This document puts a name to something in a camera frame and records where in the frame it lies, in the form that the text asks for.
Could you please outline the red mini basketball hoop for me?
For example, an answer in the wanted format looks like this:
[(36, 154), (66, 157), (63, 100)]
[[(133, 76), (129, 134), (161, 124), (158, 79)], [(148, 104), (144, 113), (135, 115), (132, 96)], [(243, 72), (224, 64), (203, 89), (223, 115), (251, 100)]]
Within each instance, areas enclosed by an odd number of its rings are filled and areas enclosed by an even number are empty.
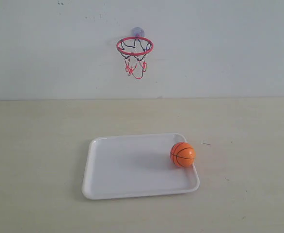
[(116, 48), (125, 63), (128, 76), (141, 79), (147, 70), (147, 55), (153, 51), (154, 43), (145, 37), (129, 36), (120, 39)]

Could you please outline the small orange basketball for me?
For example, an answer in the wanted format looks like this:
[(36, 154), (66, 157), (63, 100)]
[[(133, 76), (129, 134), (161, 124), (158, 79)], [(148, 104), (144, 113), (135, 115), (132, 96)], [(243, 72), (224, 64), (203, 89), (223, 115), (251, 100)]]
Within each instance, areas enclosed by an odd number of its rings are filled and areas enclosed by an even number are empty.
[(170, 159), (177, 167), (190, 167), (194, 164), (196, 152), (187, 142), (178, 142), (170, 150)]

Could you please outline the white plastic tray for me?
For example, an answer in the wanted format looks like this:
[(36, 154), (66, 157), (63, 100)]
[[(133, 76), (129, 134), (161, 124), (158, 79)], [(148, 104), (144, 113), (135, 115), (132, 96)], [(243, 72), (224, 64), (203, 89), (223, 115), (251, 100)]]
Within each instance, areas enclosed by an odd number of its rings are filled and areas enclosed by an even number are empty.
[(180, 168), (170, 149), (179, 133), (98, 137), (89, 144), (82, 193), (92, 200), (184, 194), (196, 191), (195, 166)]

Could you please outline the clear suction cup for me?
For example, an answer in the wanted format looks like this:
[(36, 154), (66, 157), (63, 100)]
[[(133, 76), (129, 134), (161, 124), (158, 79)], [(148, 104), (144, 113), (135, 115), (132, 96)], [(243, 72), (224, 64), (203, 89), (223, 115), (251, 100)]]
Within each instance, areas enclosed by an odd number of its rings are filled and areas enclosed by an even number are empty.
[(133, 36), (133, 37), (144, 37), (144, 30), (140, 27), (135, 27), (131, 30), (131, 36)]

